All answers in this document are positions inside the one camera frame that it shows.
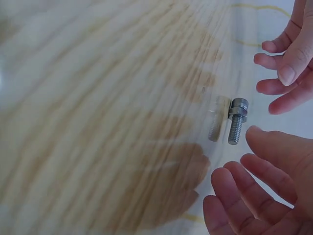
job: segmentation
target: bolt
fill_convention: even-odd
[[[228,112],[228,118],[232,120],[228,136],[228,143],[231,145],[236,145],[239,142],[242,125],[247,119],[248,108],[249,103],[243,98],[235,98],[231,103]]]

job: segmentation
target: fingernail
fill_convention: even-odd
[[[278,72],[278,78],[284,86],[289,86],[293,82],[295,71],[289,65],[284,65]]]
[[[260,127],[258,127],[258,126],[251,126],[251,127],[249,127],[249,129],[247,130],[247,132],[249,132],[249,131],[260,132],[260,131],[262,131],[262,129],[261,129]]]

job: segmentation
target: light wood surface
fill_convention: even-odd
[[[251,98],[231,3],[0,0],[0,234],[150,234],[202,200]]]

